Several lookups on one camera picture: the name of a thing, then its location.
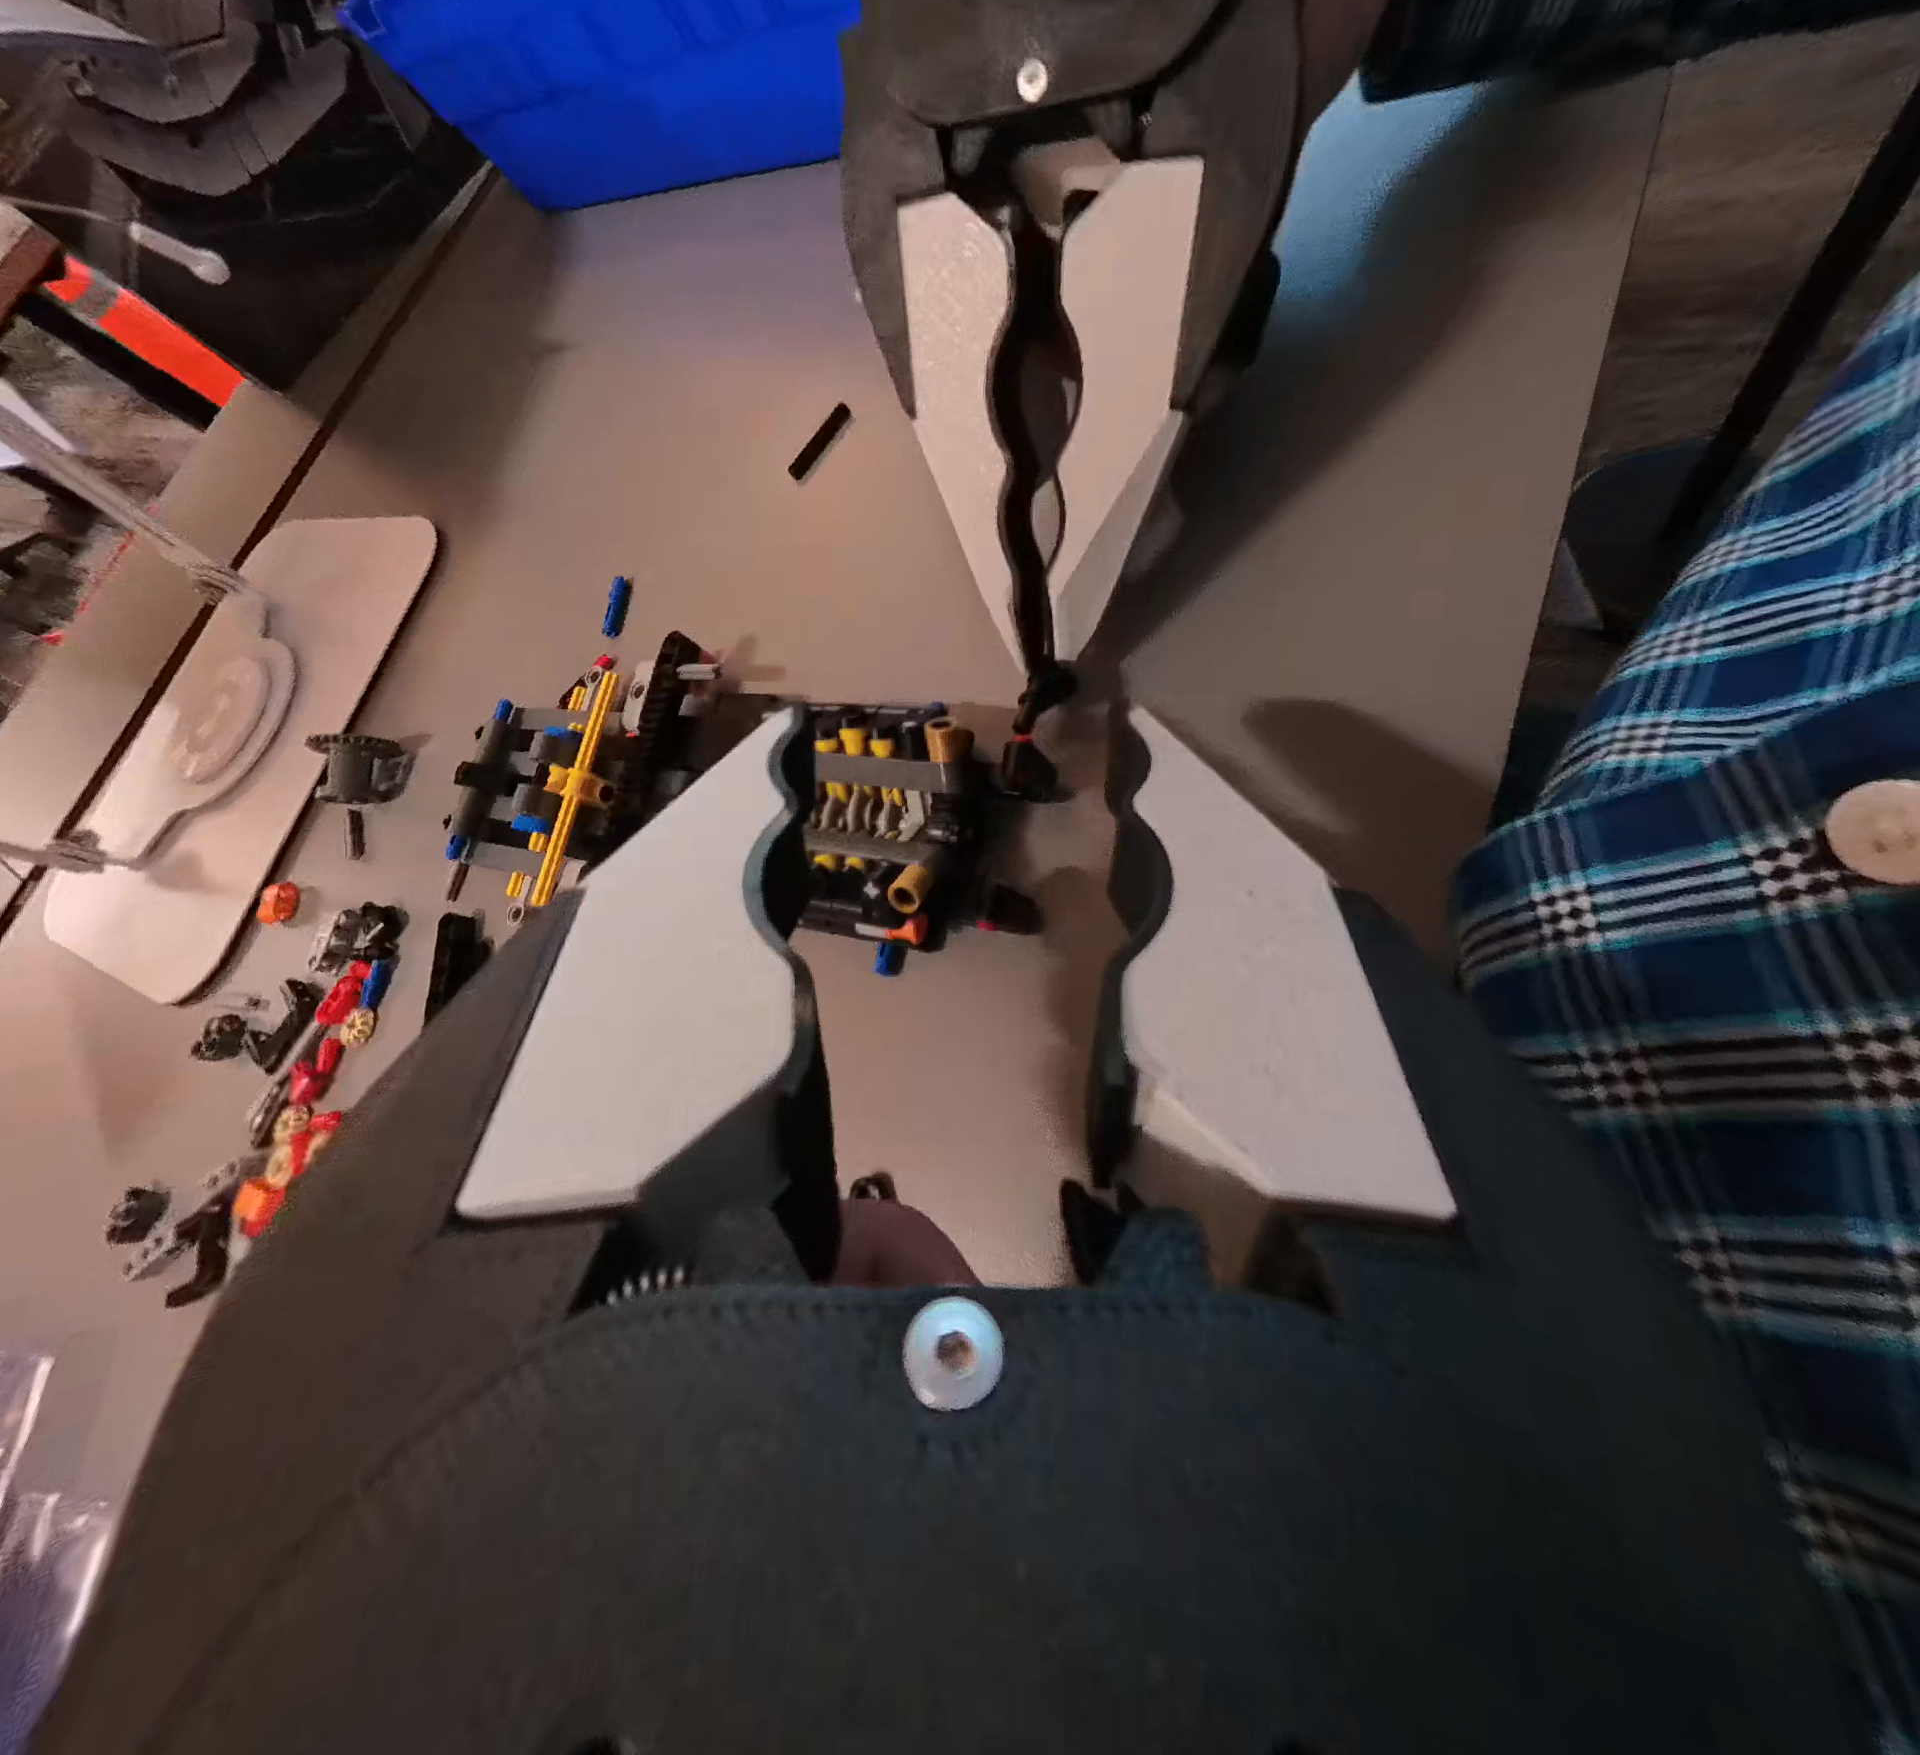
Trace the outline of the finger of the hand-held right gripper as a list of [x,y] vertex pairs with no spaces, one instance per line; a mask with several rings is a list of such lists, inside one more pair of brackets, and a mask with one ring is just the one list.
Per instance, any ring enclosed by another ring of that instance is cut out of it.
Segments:
[[1022,248],[1036,233],[1015,194],[983,206],[940,191],[896,220],[911,418],[928,472],[987,614],[1026,681],[1050,658],[1034,424],[1049,378],[1029,375]]
[[1029,152],[1026,679],[1092,644],[1188,432],[1179,408],[1201,156]]

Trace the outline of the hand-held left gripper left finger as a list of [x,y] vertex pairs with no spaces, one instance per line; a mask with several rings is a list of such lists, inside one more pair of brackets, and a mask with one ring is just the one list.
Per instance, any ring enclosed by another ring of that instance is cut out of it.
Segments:
[[767,879],[810,740],[767,714],[574,893],[461,1218],[711,1218],[799,1184],[819,1010]]

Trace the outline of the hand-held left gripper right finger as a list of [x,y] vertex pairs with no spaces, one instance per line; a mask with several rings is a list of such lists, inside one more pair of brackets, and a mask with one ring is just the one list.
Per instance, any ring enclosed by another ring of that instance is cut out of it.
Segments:
[[1087,1091],[1095,1185],[1136,1157],[1265,1205],[1453,1222],[1457,1196],[1330,874],[1166,719],[1113,721]]

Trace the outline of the lego car chassis with engine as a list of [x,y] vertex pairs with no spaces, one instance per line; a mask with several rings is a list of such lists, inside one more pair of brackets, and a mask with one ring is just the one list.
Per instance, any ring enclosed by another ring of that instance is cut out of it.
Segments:
[[[779,707],[738,692],[681,632],[633,667],[604,649],[557,702],[499,702],[453,768],[446,901],[486,871],[520,923]],[[969,721],[942,702],[804,702],[801,714],[813,766],[801,783],[799,925],[872,943],[878,974],[963,929],[1043,931],[1043,904],[1003,871],[1017,796]]]

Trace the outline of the long black lego beam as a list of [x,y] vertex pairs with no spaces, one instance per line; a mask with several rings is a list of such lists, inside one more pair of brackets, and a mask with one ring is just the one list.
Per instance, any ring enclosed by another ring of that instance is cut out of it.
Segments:
[[421,1024],[433,1023],[469,980],[492,957],[486,923],[474,912],[443,912],[435,925],[433,949],[421,1003]]

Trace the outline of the pile of small lego pieces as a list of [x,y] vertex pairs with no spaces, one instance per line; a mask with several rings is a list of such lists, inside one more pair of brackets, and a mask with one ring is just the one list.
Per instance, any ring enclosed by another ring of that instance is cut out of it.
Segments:
[[242,1144],[199,1181],[136,1181],[110,1210],[106,1241],[140,1282],[179,1264],[164,1307],[194,1307],[227,1286],[236,1253],[266,1239],[292,1188],[343,1130],[343,1072],[373,1038],[396,980],[411,917],[400,904],[356,904],[320,920],[306,967],[274,998],[204,1018],[190,1056],[204,1066],[247,1065],[255,1082]]

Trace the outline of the dark grey lego differential gear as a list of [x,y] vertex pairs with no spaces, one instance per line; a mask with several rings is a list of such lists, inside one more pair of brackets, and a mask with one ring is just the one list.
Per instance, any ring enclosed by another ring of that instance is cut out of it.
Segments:
[[305,746],[319,759],[312,800],[322,807],[385,804],[404,793],[416,763],[413,749],[379,734],[309,734]]

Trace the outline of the person's left hand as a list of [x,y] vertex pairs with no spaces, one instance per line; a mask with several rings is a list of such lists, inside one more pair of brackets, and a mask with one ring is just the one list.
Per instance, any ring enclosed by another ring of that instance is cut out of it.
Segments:
[[977,1286],[978,1274],[955,1241],[921,1210],[893,1198],[848,1198],[840,1205],[837,1286]]

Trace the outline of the blue plastic bin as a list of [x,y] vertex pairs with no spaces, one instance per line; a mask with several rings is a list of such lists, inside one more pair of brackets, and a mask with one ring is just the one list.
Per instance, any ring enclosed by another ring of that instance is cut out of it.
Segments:
[[349,0],[518,191],[574,210],[834,160],[858,0]]

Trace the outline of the person's plaid shirt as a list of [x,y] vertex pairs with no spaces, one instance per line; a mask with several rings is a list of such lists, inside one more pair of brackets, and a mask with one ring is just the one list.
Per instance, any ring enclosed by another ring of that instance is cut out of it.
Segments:
[[1730,1335],[1882,1750],[1918,1740],[1918,283],[1463,864],[1457,964]]

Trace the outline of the black metal table leg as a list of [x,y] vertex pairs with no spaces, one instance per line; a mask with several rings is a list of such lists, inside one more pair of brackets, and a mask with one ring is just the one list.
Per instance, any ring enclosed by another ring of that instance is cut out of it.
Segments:
[[1918,183],[1918,91],[1912,88],[1866,163],[1860,183],[1816,249],[1808,272],[1727,418],[1689,463],[1656,543],[1654,577],[1671,585],[1727,510],[1741,472],[1828,324],[1879,248]]

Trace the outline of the silver stand rod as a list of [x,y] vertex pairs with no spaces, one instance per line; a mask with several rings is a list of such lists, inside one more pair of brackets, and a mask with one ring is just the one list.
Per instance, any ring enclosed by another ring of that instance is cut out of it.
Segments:
[[185,572],[207,601],[258,596],[258,590],[235,569],[185,543],[173,529],[126,494],[92,462],[63,448],[34,424],[2,414],[2,443],[28,467],[34,467],[65,494],[86,501],[124,535],[155,548],[171,566]]

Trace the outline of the clear plastic bag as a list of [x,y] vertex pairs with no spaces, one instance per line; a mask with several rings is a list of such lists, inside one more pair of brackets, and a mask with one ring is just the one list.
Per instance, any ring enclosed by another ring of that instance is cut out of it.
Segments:
[[50,1355],[2,1354],[2,1750],[25,1750],[60,1683],[92,1601],[116,1510],[23,1491],[16,1466],[34,1432]]

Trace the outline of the dark printed poster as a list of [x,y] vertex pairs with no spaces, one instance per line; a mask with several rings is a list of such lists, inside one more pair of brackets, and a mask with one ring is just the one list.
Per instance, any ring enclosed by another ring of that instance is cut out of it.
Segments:
[[20,0],[4,197],[289,390],[483,160],[349,0]]

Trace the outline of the grey stand base plate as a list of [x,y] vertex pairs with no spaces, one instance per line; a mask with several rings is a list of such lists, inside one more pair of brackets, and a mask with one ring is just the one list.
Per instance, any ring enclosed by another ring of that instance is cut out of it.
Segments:
[[435,561],[419,516],[268,532],[205,618],[83,828],[103,864],[44,885],[47,940],[164,1007],[204,993]]

